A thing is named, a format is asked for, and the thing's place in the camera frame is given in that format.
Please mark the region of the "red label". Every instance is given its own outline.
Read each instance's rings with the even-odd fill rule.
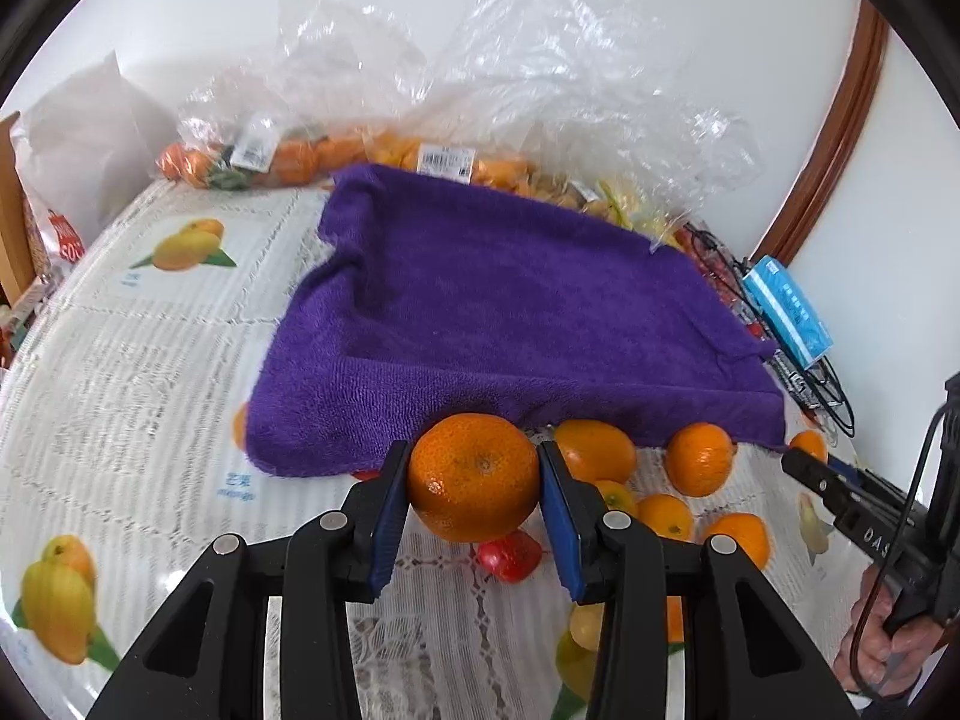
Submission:
[[[50,223],[56,230],[56,242],[61,251],[61,259],[68,261],[71,265],[77,264],[78,261],[80,261],[80,257],[83,257],[83,252],[85,251],[83,249],[83,241],[80,240],[77,231],[73,228],[73,225],[66,220],[66,217],[55,214],[53,211],[49,211],[48,213],[50,215]]]

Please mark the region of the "white wall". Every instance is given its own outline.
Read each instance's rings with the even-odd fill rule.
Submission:
[[[858,453],[904,488],[960,370],[958,229],[960,130],[894,37],[863,136],[790,271],[836,341]]]
[[[395,11],[430,55],[474,0],[352,0]],[[639,0],[689,50],[680,78],[703,105],[739,112],[767,170],[704,215],[741,254],[762,237],[829,108],[857,0]],[[275,0],[83,0],[32,62],[8,113],[116,49],[124,73],[168,107],[207,74],[274,39]]]

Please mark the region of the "cardboard box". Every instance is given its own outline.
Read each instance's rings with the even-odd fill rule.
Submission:
[[[0,289],[11,306],[37,278],[27,243],[23,187],[10,142],[10,130],[18,116],[0,122]]]

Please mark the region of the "white lace tablecloth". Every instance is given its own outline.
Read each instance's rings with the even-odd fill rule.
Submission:
[[[32,329],[0,391],[0,646],[54,720],[76,720],[109,672],[50,655],[13,609],[27,566],[53,536],[78,536],[98,569],[96,613],[122,655],[184,571],[220,533],[284,536],[339,507],[354,480],[278,479],[232,440],[293,290],[328,256],[316,188],[225,194],[150,187],[90,250]],[[217,218],[237,267],[132,269],[191,220]],[[805,426],[786,399],[789,435]],[[658,450],[641,450],[632,486],[669,490]],[[690,501],[698,520],[759,514],[774,541],[766,570],[829,658],[846,629],[859,553],[840,536],[811,565],[798,529],[800,488],[779,457],[739,447],[731,480]],[[826,519],[822,509],[821,517]],[[547,545],[535,514],[528,531]],[[570,601],[549,554],[507,586],[410,514],[392,584],[349,610],[364,717],[549,717],[554,653]],[[278,620],[271,605],[266,716],[278,708]],[[671,659],[670,715],[682,716],[683,658]],[[637,675],[642,689],[643,675]]]

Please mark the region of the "screw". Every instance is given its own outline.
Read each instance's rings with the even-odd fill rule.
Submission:
[[[603,524],[611,531],[622,531],[630,527],[630,514],[607,512],[603,515]]]
[[[347,525],[347,522],[349,522],[347,514],[343,512],[327,512],[320,518],[320,528],[323,528],[325,531],[339,531],[340,528]]]
[[[721,555],[733,555],[736,552],[736,541],[720,533],[720,536],[714,536],[710,539],[710,547],[714,552],[719,552]]]
[[[217,536],[217,541],[213,542],[213,551],[218,555],[229,555],[239,546],[240,539],[237,536],[233,533],[224,533],[222,536]]]

